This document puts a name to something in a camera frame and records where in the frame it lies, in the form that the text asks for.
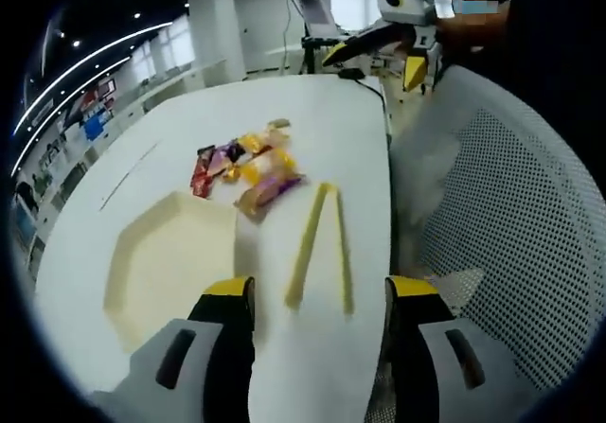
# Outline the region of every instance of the ceiling light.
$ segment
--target ceiling light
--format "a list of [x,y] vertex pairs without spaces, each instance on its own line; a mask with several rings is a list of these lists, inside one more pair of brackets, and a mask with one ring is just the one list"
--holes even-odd
[[19,155],[19,158],[17,158],[17,162],[15,163],[15,166],[12,168],[12,172],[10,173],[10,177],[12,177],[13,175],[15,175],[15,172],[19,169],[21,169],[19,167],[19,165],[21,164],[21,160],[23,160],[23,157],[26,155],[27,150],[29,149],[29,147],[31,146],[31,144],[34,142],[34,138],[36,138],[36,136],[38,134],[40,134],[40,132],[42,131],[42,128],[46,125],[46,123],[48,123],[48,121],[52,118],[53,115],[55,115],[60,108],[62,108],[67,102],[69,102],[69,100],[71,98],[73,98],[75,95],[78,94],[78,92],[83,88],[83,87],[87,87],[88,84],[90,84],[91,82],[93,82],[94,80],[98,79],[99,77],[103,76],[103,73],[107,73],[108,71],[110,71],[111,69],[121,65],[122,63],[124,63],[125,61],[127,61],[128,59],[130,59],[130,57],[126,57],[124,59],[122,59],[121,61],[118,61],[116,63],[114,63],[113,65],[108,66],[107,68],[105,68],[103,71],[98,72],[96,75],[94,75],[92,78],[90,78],[89,80],[87,80],[83,85],[81,85],[78,89],[76,89],[74,92],[72,92],[69,97],[67,97],[66,99],[64,99],[59,106],[57,106],[49,115],[47,118],[45,118],[45,120],[43,122],[40,123],[40,126],[38,127],[38,130],[36,130],[36,132],[34,134],[32,134],[31,139],[29,139],[29,141],[27,142],[26,146],[24,147],[24,149],[21,151],[21,154]]
[[122,38],[120,38],[118,40],[115,40],[114,42],[106,44],[104,47],[101,47],[98,50],[96,50],[95,52],[90,53],[84,59],[82,59],[81,61],[79,61],[79,62],[75,63],[74,65],[72,65],[62,75],[60,75],[58,78],[56,78],[55,80],[53,80],[48,85],[48,87],[46,87],[42,91],[42,93],[39,94],[38,97],[32,101],[32,103],[29,105],[29,107],[26,109],[26,111],[23,113],[23,115],[21,115],[21,118],[19,119],[19,122],[17,122],[17,126],[12,131],[12,135],[14,136],[17,133],[17,131],[19,131],[19,128],[21,128],[21,125],[23,125],[23,122],[26,121],[27,116],[31,114],[31,112],[34,110],[34,108],[36,106],[38,106],[38,104],[40,103],[40,101],[42,101],[43,98],[46,97],[46,95],[48,95],[48,93],[51,90],[53,90],[57,86],[57,84],[59,84],[62,80],[64,80],[72,71],[76,70],[76,68],[78,68],[79,66],[81,66],[85,62],[90,61],[91,59],[93,59],[95,56],[97,56],[101,52],[106,51],[107,49],[109,49],[112,46],[115,46],[116,44],[120,44],[122,42],[126,42],[127,40],[130,40],[131,38],[134,38],[134,37],[136,37],[138,35],[141,35],[143,33],[151,32],[152,30],[156,30],[158,28],[170,26],[171,24],[172,24],[172,22],[162,23],[162,24],[158,24],[157,26],[143,28],[143,29],[141,29],[139,31],[136,31],[135,33],[131,33],[130,35],[126,35],[125,37],[122,37]]

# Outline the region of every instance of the candy wrapper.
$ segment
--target candy wrapper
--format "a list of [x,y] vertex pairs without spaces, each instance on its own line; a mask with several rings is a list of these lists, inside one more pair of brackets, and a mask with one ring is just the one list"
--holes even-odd
[[210,194],[212,178],[208,175],[208,167],[210,166],[214,151],[215,146],[198,150],[198,159],[196,160],[196,167],[193,169],[189,186],[191,186],[192,194],[199,198],[206,199]]
[[238,143],[246,153],[257,155],[267,149],[283,147],[288,139],[288,135],[279,130],[267,130],[262,133],[245,134],[238,138]]
[[206,199],[212,188],[212,177],[203,175],[195,178],[191,184],[191,194]]
[[239,166],[231,164],[226,169],[225,172],[221,175],[221,180],[226,182],[227,184],[234,184],[238,181],[241,175],[241,169]]
[[189,182],[189,186],[193,187],[194,180],[197,177],[206,176],[208,173],[208,166],[210,165],[210,159],[212,158],[212,154],[215,151],[215,146],[204,147],[203,149],[198,149],[198,159],[196,160],[196,166],[193,169],[193,174],[191,175],[191,181]]
[[234,203],[249,219],[262,221],[271,202],[290,188],[298,185],[304,176],[287,167],[278,167],[266,175],[261,182],[244,191]]
[[241,175],[250,185],[257,185],[275,168],[294,171],[296,164],[284,149],[270,149],[241,166]]
[[291,126],[291,121],[287,118],[277,118],[267,124],[267,130],[273,130],[277,128],[287,128]]
[[210,164],[208,165],[208,175],[214,177],[221,174],[223,171],[236,163],[241,156],[246,153],[237,140],[231,141],[229,144],[217,147],[212,155]]

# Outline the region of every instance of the white pillar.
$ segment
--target white pillar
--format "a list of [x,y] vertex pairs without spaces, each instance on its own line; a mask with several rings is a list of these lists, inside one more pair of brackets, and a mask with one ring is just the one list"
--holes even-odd
[[246,68],[234,0],[188,2],[196,66],[206,66],[225,59],[228,80],[243,80]]
[[133,90],[137,85],[139,85],[136,80],[136,74],[134,73],[133,68],[133,59],[130,59],[128,62],[124,63],[118,72],[115,74],[116,82],[116,93],[114,95],[114,99],[119,99],[127,92]]
[[156,37],[150,41],[150,52],[156,74],[162,75],[166,73],[168,68],[167,63],[164,61],[164,57],[162,56],[162,48],[160,46],[159,37]]

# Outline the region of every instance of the beige plastic tray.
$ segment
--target beige plastic tray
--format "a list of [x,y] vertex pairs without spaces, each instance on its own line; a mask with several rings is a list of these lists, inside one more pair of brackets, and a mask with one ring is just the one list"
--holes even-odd
[[127,352],[234,276],[236,219],[232,206],[173,192],[120,233],[103,308]]

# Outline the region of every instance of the desk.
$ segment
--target desk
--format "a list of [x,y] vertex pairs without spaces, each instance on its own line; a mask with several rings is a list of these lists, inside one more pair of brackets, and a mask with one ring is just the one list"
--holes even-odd
[[[46,244],[35,299],[43,333],[82,391],[111,390],[129,369],[129,356],[120,349],[102,311],[120,231],[171,191],[189,191],[196,149],[261,130],[279,117],[293,123],[291,151],[301,171],[312,182],[329,181],[342,189],[356,309],[344,326],[352,352],[345,353],[351,360],[348,386],[338,393],[347,404],[339,401],[341,413],[332,421],[363,421],[383,336],[384,278],[389,274],[387,146],[379,97],[350,80],[329,75],[257,79],[169,99],[124,132],[87,172]],[[234,191],[217,185],[212,197],[232,203]],[[268,316],[283,320],[290,315],[282,304],[283,295],[312,193],[312,185],[289,193],[259,227],[239,218],[237,269],[257,277],[258,308]],[[263,361],[266,353],[271,355],[271,344],[269,330],[257,344],[251,396],[259,395],[253,393],[253,382],[259,391],[280,374]],[[329,359],[344,358],[343,352],[326,354]],[[293,390],[301,385],[295,384]],[[317,393],[318,386],[332,390],[334,383],[309,388]],[[251,412],[280,401],[277,390],[260,391],[263,397],[251,398]],[[291,404],[285,400],[279,405]],[[292,404],[289,421],[296,421],[297,414],[300,421],[309,421],[296,405]]]

